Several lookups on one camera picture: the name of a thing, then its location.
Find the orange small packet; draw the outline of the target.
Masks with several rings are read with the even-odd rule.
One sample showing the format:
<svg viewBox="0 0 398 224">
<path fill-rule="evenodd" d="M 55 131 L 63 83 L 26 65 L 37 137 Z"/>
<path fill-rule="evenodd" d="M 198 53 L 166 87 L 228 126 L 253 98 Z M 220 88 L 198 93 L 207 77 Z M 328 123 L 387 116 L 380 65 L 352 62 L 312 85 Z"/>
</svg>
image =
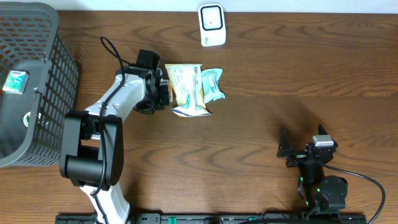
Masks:
<svg viewBox="0 0 398 224">
<path fill-rule="evenodd" d="M 167 86 L 169 89 L 169 104 L 171 104 L 171 102 L 173 102 L 174 99 L 174 94 L 173 94 L 172 82 L 170 80 L 167 80 Z"/>
</svg>

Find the cream snack bag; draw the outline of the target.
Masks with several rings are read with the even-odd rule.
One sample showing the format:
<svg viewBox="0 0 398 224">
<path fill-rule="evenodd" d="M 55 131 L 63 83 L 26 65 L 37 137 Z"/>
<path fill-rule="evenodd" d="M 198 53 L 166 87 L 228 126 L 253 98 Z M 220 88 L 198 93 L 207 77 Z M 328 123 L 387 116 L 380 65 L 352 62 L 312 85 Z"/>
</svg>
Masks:
<svg viewBox="0 0 398 224">
<path fill-rule="evenodd" d="M 177 102 L 172 112 L 185 118 L 209 116 L 203 99 L 201 64 L 166 64 L 165 68 Z"/>
</svg>

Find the mint green wipes pack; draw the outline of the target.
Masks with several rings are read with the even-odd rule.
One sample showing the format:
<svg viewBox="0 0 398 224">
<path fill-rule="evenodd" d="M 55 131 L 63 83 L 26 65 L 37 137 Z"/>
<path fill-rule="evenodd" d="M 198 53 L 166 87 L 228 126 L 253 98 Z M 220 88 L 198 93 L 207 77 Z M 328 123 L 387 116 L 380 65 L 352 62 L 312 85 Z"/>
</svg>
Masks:
<svg viewBox="0 0 398 224">
<path fill-rule="evenodd" d="M 211 68 L 201 72 L 205 103 L 226 98 L 225 94 L 220 90 L 218 83 L 222 73 L 222 68 Z"/>
</svg>

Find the teal tissue box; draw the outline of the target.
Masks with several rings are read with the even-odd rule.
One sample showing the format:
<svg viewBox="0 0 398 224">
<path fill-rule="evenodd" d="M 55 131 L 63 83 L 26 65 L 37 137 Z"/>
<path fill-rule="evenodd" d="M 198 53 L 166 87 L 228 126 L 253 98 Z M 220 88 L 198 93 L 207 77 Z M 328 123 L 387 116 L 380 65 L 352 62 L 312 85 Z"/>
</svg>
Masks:
<svg viewBox="0 0 398 224">
<path fill-rule="evenodd" d="M 28 79 L 29 74 L 27 72 L 10 70 L 2 90 L 5 93 L 22 95 L 25 91 Z"/>
</svg>

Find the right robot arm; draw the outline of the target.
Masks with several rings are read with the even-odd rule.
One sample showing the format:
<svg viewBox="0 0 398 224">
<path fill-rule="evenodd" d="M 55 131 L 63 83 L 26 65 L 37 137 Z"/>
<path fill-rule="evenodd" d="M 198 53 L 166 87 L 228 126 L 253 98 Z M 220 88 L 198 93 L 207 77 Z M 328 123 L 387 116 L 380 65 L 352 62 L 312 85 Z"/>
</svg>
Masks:
<svg viewBox="0 0 398 224">
<path fill-rule="evenodd" d="M 310 220 L 331 215 L 340 217 L 340 210 L 346 207 L 345 198 L 348 193 L 346 179 L 335 175 L 326 176 L 324 165 L 333 159 L 338 144 L 326 132 L 322 125 L 318 126 L 318 134 L 305 149 L 293 149 L 287 133 L 280 132 L 277 157 L 286 159 L 286 167 L 297 167 L 300 172 L 297 190 L 307 207 L 301 209 L 299 217 Z"/>
</svg>

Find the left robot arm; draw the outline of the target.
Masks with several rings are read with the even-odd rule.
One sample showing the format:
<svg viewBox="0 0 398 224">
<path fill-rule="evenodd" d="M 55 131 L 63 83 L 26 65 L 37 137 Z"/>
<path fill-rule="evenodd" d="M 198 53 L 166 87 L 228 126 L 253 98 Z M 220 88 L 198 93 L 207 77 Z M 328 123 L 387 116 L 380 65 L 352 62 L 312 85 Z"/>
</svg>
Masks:
<svg viewBox="0 0 398 224">
<path fill-rule="evenodd" d="M 119 180 L 124 165 L 123 122 L 132 111 L 154 114 L 170 103 L 159 55 L 140 50 L 136 63 L 117 70 L 110 89 L 63 127 L 60 173 L 90 198 L 94 215 L 59 215 L 56 223 L 129 223 L 130 204 Z"/>
</svg>

